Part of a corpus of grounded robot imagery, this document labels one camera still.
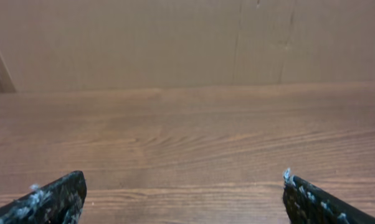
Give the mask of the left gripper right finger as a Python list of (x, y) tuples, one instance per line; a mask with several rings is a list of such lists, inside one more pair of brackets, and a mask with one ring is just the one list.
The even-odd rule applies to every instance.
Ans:
[(283, 204), (294, 224), (375, 224), (375, 217), (351, 206), (287, 168), (283, 172)]

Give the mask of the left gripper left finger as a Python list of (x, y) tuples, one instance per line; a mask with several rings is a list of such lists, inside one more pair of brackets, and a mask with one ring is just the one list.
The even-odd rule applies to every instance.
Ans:
[(73, 171), (0, 207), (0, 224), (77, 224), (87, 185), (82, 171)]

